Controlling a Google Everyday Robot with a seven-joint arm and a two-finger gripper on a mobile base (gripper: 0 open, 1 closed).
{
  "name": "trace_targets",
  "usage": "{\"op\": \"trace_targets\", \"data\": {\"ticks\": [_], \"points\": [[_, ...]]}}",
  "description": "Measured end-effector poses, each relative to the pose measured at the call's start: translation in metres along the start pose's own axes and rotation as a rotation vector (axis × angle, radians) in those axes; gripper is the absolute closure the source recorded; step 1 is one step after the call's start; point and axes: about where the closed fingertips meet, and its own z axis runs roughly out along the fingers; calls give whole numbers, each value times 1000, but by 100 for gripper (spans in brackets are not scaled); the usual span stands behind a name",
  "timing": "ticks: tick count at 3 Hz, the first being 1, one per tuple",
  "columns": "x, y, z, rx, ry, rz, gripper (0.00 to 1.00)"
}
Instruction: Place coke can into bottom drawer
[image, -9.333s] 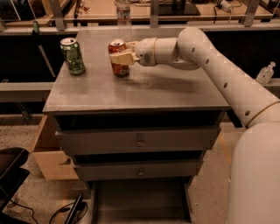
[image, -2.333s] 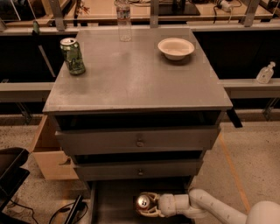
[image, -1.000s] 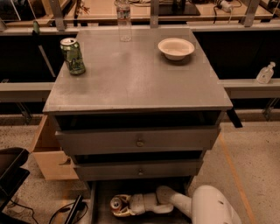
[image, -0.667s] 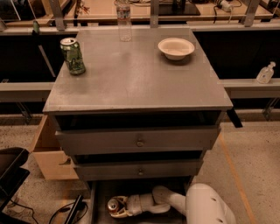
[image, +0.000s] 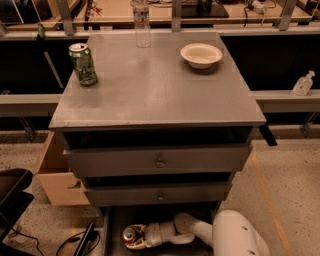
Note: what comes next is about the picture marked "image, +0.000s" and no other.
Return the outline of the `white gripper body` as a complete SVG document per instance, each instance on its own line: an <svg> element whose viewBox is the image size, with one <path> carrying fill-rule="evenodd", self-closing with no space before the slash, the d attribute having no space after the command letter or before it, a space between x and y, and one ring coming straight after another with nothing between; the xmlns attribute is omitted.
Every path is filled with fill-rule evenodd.
<svg viewBox="0 0 320 256"><path fill-rule="evenodd" d="M151 223L145 229L145 242L148 248L162 244L162 237L159 223Z"/></svg>

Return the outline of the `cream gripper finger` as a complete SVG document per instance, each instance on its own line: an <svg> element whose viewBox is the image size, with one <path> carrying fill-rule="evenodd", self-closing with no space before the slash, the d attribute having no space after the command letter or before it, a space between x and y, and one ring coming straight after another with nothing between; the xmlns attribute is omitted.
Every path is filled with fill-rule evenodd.
<svg viewBox="0 0 320 256"><path fill-rule="evenodd" d="M125 246L129 250L143 250L143 249L150 248L150 245L145 240L141 240L141 239L135 242L126 243Z"/></svg>
<svg viewBox="0 0 320 256"><path fill-rule="evenodd" d="M145 229L146 229L146 226L145 225L142 225L142 224L133 224L133 225L129 225L128 227L132 227L136 230L137 232L137 237L140 236L140 237L143 237L144 234L145 234Z"/></svg>

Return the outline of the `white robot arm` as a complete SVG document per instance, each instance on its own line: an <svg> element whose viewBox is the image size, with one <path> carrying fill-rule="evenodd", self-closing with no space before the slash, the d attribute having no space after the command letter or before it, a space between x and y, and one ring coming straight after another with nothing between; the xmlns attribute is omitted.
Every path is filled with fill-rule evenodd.
<svg viewBox="0 0 320 256"><path fill-rule="evenodd" d="M122 232L122 240L129 250L163 243L184 245L195 238L210 246L215 256L271 256L263 237L246 217L234 210L219 212L212 224L188 213L178 213L172 221L132 224Z"/></svg>

